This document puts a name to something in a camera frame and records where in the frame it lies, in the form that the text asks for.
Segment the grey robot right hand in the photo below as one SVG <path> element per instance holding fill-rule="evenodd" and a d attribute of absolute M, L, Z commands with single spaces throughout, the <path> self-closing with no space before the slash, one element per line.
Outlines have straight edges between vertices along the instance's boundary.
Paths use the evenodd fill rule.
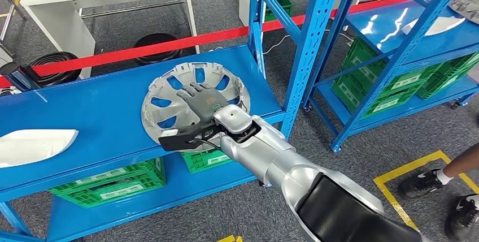
<path fill-rule="evenodd" d="M 186 102 L 201 125 L 209 124 L 214 113 L 229 104 L 217 89 L 202 83 L 183 85 L 176 95 Z"/>

